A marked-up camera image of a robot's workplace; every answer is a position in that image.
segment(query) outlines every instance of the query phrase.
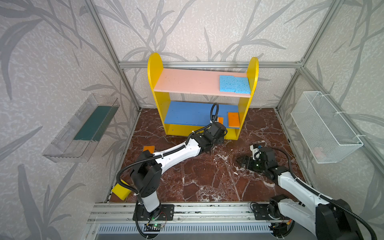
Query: clear plastic tray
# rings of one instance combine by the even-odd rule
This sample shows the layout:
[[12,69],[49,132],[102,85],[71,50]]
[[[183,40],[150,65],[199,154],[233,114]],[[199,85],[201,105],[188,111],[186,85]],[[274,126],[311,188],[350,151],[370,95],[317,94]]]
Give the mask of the clear plastic tray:
[[91,94],[43,156],[53,162],[87,162],[119,106],[116,97]]

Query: leaf pattern wallpaper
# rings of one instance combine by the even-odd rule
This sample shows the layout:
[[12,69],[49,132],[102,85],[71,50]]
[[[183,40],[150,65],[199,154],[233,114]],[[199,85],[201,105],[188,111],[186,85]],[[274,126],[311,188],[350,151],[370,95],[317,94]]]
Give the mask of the leaf pattern wallpaper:
[[[78,239],[138,113],[82,1],[0,1],[0,239]],[[91,93],[116,96],[91,159],[42,156]]]
[[[381,154],[384,154],[383,16],[383,0],[344,1],[305,66]],[[320,191],[347,201],[382,236],[383,175],[362,150],[338,163],[317,164],[290,116],[302,92],[312,90],[300,77],[281,108],[309,178]]]
[[[95,0],[119,61],[299,61],[331,1]],[[246,71],[246,69],[205,69]],[[294,69],[260,69],[251,107],[275,107]],[[144,68],[125,69],[140,105],[156,107]],[[172,94],[174,101],[238,99]]]

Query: red wire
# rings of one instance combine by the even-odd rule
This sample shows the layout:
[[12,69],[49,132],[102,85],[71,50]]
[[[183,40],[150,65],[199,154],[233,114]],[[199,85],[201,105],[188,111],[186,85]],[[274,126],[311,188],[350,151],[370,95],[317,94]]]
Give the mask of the red wire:
[[164,215],[166,216],[166,222],[164,223],[164,226],[165,226],[166,223],[167,223],[167,215],[166,215],[164,212],[161,212],[160,215],[161,215],[161,214],[164,214]]

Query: blue shelf board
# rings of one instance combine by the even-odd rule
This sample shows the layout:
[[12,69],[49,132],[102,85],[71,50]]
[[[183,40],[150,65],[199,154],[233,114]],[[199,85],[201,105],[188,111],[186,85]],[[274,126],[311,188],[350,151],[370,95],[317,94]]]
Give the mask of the blue shelf board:
[[[188,126],[206,126],[209,124],[212,103],[189,103],[171,101],[164,123]],[[219,104],[218,116],[223,118],[223,125],[228,127],[228,113],[238,113],[238,106]]]

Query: robotic arm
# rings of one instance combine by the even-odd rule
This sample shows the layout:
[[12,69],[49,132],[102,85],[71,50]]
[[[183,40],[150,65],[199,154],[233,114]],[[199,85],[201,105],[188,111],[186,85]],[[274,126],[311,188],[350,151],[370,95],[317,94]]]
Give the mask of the robotic arm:
[[188,142],[161,152],[151,154],[144,151],[137,162],[150,157],[158,157],[156,160],[145,161],[133,167],[131,179],[139,194],[139,201],[144,204],[151,218],[160,214],[161,204],[157,198],[156,190],[160,184],[161,175],[172,166],[190,158],[211,150],[214,144],[223,143],[226,127],[219,122],[213,122],[203,133],[196,133],[191,136]]
[[[212,115],[215,106],[217,106],[216,114]],[[185,142],[170,149],[153,154],[149,151],[142,152],[135,163],[122,168],[117,173],[118,184],[135,193],[138,202],[143,204],[149,213],[149,220],[157,219],[161,213],[161,204],[156,192],[161,175],[183,160],[210,151],[214,144],[223,143],[227,129],[216,122],[217,115],[218,104],[215,103],[211,109],[209,125],[197,130],[196,133],[192,132]],[[272,197],[268,206],[268,213],[272,219],[279,219],[282,215],[289,217],[312,232],[319,240],[362,240],[363,237],[356,222],[358,220],[369,230],[372,239],[377,239],[369,224],[354,214],[345,201],[333,200],[297,178],[291,170],[290,157],[285,151],[257,145],[250,146],[250,150],[252,157],[242,156],[238,159],[238,163],[243,168],[263,173],[303,203],[299,205],[285,195]],[[278,165],[274,150],[281,151],[287,156],[289,169]],[[123,183],[120,179],[121,174],[131,167],[130,177],[137,189]],[[137,218],[136,226],[140,234],[148,238],[141,232]]]
[[319,240],[363,240],[356,222],[359,217],[352,213],[345,201],[333,200],[317,192],[297,178],[292,171],[277,164],[274,150],[281,151],[288,157],[291,169],[290,157],[285,151],[256,145],[250,146],[250,150],[252,157],[242,156],[238,163],[246,169],[265,174],[303,203],[299,205],[285,195],[275,196],[271,198],[268,206],[271,218],[278,219],[281,215],[289,217],[312,232]]

